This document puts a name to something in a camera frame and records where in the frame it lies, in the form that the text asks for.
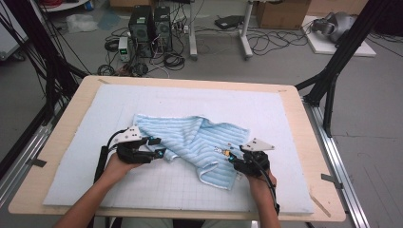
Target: desktop computer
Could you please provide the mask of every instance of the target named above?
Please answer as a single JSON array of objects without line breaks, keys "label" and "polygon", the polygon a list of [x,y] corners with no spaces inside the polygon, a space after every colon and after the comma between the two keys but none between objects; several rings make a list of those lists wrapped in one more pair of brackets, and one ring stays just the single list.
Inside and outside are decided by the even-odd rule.
[{"label": "desktop computer", "polygon": [[135,6],[128,22],[135,54],[143,58],[153,57],[155,24],[151,6]]},{"label": "desktop computer", "polygon": [[158,48],[163,51],[172,51],[172,31],[169,7],[157,7],[154,10],[154,23],[157,31]]}]

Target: cloth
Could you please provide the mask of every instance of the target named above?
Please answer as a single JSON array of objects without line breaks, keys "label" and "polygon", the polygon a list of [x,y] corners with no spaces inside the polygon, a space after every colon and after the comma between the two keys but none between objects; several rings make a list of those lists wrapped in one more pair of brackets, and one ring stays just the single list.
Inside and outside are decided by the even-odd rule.
[{"label": "cloth", "polygon": [[240,145],[246,143],[249,131],[230,123],[212,123],[199,116],[159,118],[136,115],[142,135],[161,138],[165,159],[181,157],[197,167],[199,179],[207,184],[231,190],[237,172],[221,151],[230,149],[241,156]]}]

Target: white bracket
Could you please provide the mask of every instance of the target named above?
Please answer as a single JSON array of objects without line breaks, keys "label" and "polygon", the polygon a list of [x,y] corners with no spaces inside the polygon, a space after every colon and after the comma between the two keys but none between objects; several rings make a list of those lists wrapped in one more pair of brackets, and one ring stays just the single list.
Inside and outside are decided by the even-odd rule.
[{"label": "white bracket", "polygon": [[267,142],[262,140],[253,139],[251,142],[248,142],[245,145],[242,145],[241,148],[247,151],[264,151],[264,150],[274,150],[275,147]]},{"label": "white bracket", "polygon": [[140,133],[140,129],[137,125],[133,125],[129,127],[124,133],[119,134],[115,138],[115,143],[125,143],[125,142],[133,142],[141,140],[142,134]]}]

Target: wooden table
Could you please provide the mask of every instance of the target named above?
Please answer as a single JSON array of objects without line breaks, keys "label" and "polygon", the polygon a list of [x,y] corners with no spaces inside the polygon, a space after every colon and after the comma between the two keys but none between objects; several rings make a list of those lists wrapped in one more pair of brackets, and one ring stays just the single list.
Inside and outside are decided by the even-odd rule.
[{"label": "wooden table", "polygon": [[[186,88],[213,88],[278,93],[294,137],[295,146],[315,207],[309,216],[284,216],[281,220],[298,221],[343,221],[346,216],[333,183],[322,180],[320,174],[329,175],[314,130],[308,120],[297,90],[291,85],[260,85],[225,82],[186,81],[146,78],[85,77],[68,105],[59,123],[54,128],[38,159],[48,162],[43,168],[32,166],[27,177],[10,203],[14,214],[63,215],[68,207],[42,204],[50,188],[58,165],[95,94],[102,84],[166,86]],[[100,208],[98,216],[183,218],[183,219],[259,219],[257,213],[178,211],[127,208]]]}]

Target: gray floor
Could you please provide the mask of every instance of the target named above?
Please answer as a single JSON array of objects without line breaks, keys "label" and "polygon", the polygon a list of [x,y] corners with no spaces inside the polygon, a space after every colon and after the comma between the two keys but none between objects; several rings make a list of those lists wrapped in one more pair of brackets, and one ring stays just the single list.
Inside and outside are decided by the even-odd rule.
[{"label": "gray floor", "polygon": [[[60,23],[66,15],[73,13],[88,12],[72,9],[52,16]],[[105,9],[96,9],[88,14],[100,21],[104,13]],[[205,20],[206,25],[213,27],[213,19]],[[105,63],[104,38],[112,30],[126,25],[127,20],[122,19],[111,30],[66,34],[65,37],[88,69],[96,72],[98,66]],[[342,71],[337,82],[332,130],[371,227],[403,227],[403,155],[400,154],[403,146],[403,122],[400,120],[403,116],[403,62],[387,49],[367,42],[375,50],[376,57],[354,57]],[[402,44],[378,42],[403,54]],[[235,35],[214,32],[198,36],[198,44],[199,60],[191,61],[187,49],[185,68],[168,71],[169,78],[296,85],[319,73],[331,58],[314,54],[307,45],[275,50],[245,62]],[[65,51],[70,56],[69,61],[80,67],[72,52],[66,48]],[[168,77],[161,70],[148,76]],[[1,63],[0,87],[3,98],[0,101],[2,159],[42,107],[44,99],[29,61]],[[48,227],[58,218],[11,215],[7,209],[9,203],[10,200],[6,201],[0,209],[2,227],[32,227],[32,224]],[[353,227],[349,220],[314,222],[314,225]],[[283,222],[282,226],[306,227],[302,222]]]}]

